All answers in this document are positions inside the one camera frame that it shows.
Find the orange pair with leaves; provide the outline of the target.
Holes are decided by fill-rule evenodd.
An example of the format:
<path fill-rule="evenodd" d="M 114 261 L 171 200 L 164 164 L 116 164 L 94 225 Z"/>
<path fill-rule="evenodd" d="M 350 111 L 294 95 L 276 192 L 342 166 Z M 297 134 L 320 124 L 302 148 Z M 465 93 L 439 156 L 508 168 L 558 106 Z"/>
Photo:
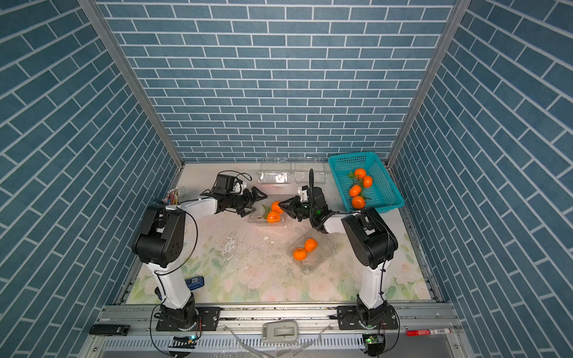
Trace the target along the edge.
<path fill-rule="evenodd" d="M 362 188 L 370 188 L 374 183 L 372 177 L 368 175 L 366 170 L 363 168 L 350 171 L 348 177 L 352 180 L 354 185 L 361 186 Z"/>

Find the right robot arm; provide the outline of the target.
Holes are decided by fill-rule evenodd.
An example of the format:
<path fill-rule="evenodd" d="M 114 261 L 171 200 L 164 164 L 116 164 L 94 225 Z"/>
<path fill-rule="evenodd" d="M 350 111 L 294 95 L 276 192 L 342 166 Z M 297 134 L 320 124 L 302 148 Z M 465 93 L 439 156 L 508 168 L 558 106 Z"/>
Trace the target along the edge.
<path fill-rule="evenodd" d="M 288 216 L 310 221 L 311 227 L 323 234 L 346 234 L 352 250 L 363 265 L 358 312 L 362 320 L 373 319 L 389 310 L 383 281 L 386 270 L 398 249 L 398 240 L 373 207 L 350 213 L 331 210 L 322 189 L 303 186 L 298 194 L 278 203 Z"/>

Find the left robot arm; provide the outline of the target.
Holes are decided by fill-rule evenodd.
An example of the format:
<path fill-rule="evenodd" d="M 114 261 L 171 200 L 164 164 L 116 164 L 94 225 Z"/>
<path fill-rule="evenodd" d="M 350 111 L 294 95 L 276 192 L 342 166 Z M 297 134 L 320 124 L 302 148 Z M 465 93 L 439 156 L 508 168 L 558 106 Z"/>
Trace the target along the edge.
<path fill-rule="evenodd" d="M 245 217 L 254 204 L 268 198 L 255 186 L 249 188 L 246 173 L 219 173 L 210 189 L 197 198 L 180 204 L 152 204 L 146 208 L 132 243 L 132 251 L 147 265 L 155 277 L 162 298 L 161 306 L 182 310 L 192 304 L 192 292 L 185 283 L 180 260 L 184 248 L 186 220 L 194 225 L 198 219 L 230 211 Z"/>

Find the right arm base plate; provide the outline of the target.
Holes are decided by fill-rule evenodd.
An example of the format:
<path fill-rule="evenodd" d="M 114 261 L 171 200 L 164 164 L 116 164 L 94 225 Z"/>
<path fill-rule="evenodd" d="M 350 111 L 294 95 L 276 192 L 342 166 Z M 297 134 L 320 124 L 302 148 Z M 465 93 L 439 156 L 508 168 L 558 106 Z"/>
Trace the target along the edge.
<path fill-rule="evenodd" d="M 390 304 L 369 309 L 366 306 L 338 306 L 337 322 L 342 331 L 350 330 L 397 330 L 398 315 Z"/>

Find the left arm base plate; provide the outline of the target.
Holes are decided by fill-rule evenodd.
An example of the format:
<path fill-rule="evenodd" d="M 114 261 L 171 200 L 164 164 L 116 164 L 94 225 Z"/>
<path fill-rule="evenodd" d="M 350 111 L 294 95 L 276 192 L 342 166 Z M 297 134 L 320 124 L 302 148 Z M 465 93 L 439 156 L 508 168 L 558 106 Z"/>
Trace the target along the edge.
<path fill-rule="evenodd" d="M 195 323 L 184 328 L 183 323 L 169 318 L 165 313 L 156 312 L 153 315 L 158 320 L 155 330 L 159 332 L 215 331 L 219 324 L 220 313 L 220 307 L 197 307 Z"/>

